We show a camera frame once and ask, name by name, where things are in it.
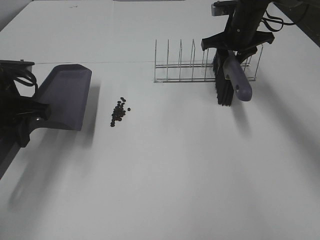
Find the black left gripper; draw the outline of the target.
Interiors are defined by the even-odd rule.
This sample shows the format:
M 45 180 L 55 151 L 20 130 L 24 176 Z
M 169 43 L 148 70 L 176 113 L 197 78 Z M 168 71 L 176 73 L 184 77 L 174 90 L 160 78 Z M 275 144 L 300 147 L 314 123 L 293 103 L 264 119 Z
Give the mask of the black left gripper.
M 34 88 L 33 95 L 22 95 L 16 83 Z M 30 142 L 34 117 L 48 120 L 52 113 L 50 104 L 36 102 L 38 92 L 38 81 L 32 72 L 0 67 L 0 132 L 13 129 L 21 148 Z

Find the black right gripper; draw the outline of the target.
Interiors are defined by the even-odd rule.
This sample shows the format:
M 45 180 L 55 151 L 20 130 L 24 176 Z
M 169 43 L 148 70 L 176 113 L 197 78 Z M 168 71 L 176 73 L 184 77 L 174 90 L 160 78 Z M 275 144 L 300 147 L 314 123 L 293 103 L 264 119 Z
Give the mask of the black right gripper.
M 270 0 L 237 0 L 234 12 L 228 15 L 223 32 L 201 40 L 203 51 L 215 48 L 213 64 L 222 66 L 229 56 L 228 50 L 236 51 L 236 60 L 241 64 L 258 51 L 256 46 L 272 44 L 272 32 L 258 31 L 260 22 Z

